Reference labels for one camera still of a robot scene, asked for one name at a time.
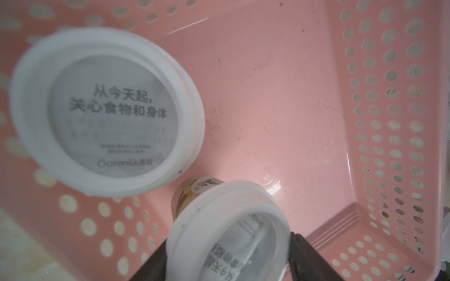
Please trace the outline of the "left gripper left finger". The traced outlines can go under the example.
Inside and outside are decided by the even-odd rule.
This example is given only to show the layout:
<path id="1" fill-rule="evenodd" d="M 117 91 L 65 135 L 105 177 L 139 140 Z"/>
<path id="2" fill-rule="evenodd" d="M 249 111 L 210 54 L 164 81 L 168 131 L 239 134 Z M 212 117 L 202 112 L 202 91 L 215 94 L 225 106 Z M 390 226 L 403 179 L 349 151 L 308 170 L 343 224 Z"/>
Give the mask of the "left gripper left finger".
<path id="1" fill-rule="evenodd" d="M 165 281 L 166 263 L 166 241 L 164 241 L 132 276 L 130 281 Z"/>

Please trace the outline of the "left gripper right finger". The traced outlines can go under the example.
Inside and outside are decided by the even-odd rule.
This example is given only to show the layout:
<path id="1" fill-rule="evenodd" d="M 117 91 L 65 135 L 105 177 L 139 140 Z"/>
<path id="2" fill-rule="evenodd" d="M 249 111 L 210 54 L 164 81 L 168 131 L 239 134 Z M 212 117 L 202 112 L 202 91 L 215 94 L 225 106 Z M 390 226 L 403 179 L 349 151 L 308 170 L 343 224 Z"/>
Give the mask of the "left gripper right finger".
<path id="1" fill-rule="evenodd" d="M 293 281 L 343 281 L 301 234 L 291 233 L 288 262 Z"/>

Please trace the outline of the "yogurt cup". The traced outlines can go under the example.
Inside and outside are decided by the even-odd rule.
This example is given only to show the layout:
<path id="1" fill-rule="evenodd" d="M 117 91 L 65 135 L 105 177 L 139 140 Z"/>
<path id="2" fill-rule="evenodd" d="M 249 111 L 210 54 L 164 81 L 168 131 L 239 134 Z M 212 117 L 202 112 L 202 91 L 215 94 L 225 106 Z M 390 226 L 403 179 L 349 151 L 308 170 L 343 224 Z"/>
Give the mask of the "yogurt cup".
<path id="1" fill-rule="evenodd" d="M 205 112 L 191 77 L 164 49 L 113 28 L 44 37 L 9 86 L 31 157 L 77 191 L 130 197 L 164 187 L 197 158 Z"/>
<path id="2" fill-rule="evenodd" d="M 247 180 L 193 176 L 175 191 L 168 281 L 280 281 L 291 231 L 279 205 Z"/>

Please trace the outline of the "pink perforated plastic basket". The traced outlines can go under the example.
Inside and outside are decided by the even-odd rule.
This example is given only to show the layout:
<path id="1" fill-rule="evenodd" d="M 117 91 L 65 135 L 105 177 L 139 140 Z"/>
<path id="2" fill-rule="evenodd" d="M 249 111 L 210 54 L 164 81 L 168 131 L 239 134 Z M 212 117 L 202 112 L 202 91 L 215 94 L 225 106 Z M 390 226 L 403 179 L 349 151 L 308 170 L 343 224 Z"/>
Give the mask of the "pink perforated plastic basket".
<path id="1" fill-rule="evenodd" d="M 170 54 L 199 91 L 188 170 L 130 197 L 77 191 L 31 157 L 12 120 L 21 56 L 77 28 Z M 166 241 L 193 176 L 273 196 L 344 281 L 433 281 L 441 269 L 450 73 L 448 1 L 2 1 L 1 208 L 34 244 L 1 239 L 4 279 L 129 281 Z"/>

